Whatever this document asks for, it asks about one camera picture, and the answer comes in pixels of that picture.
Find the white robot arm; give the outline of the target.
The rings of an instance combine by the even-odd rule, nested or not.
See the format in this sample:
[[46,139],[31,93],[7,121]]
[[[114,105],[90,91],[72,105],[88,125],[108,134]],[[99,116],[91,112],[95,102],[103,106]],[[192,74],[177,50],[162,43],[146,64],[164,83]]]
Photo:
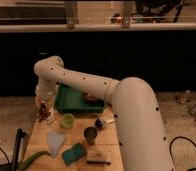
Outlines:
[[51,56],[34,64],[35,92],[48,98],[58,83],[85,92],[112,106],[124,171],[176,171],[169,152],[160,107],[151,86],[141,78],[116,80],[73,71]]

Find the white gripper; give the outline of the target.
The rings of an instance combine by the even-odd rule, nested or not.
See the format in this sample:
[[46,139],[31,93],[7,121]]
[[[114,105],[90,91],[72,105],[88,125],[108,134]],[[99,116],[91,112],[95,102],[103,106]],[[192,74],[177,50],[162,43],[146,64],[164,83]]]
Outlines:
[[52,106],[56,93],[56,85],[52,83],[39,82],[35,89],[35,103],[40,106],[39,115],[45,116],[47,113],[46,106]]

